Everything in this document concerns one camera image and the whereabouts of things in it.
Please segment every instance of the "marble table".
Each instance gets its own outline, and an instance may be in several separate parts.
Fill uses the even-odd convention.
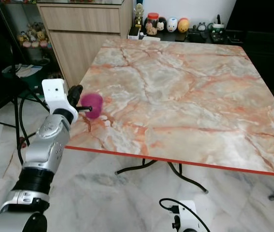
[[[274,97],[239,46],[107,40],[81,85],[103,112],[68,148],[274,175]]]

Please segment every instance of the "robotic arm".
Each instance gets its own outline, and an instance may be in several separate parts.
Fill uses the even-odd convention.
[[[43,212],[49,207],[50,184],[69,141],[70,124],[76,122],[76,107],[82,86],[74,86],[67,97],[62,79],[43,80],[45,100],[50,115],[29,146],[19,180],[0,209],[0,232],[46,232]]]

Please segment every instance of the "trophy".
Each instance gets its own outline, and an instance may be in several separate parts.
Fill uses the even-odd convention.
[[[135,12],[135,27],[140,28],[141,30],[142,16],[144,12],[142,4],[138,3],[136,5],[136,8],[134,9],[134,12]]]

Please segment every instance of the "egg-shaped figurine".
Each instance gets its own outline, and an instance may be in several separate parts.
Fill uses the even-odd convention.
[[[181,18],[178,23],[178,31],[180,33],[185,33],[189,30],[189,20],[187,18]]]
[[[157,29],[158,30],[166,29],[166,19],[164,17],[158,18]]]
[[[168,32],[174,32],[177,29],[178,20],[175,17],[171,17],[167,21]]]

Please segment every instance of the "jar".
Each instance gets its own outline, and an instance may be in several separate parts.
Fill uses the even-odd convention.
[[[146,31],[148,35],[157,34],[158,13],[148,13]]]

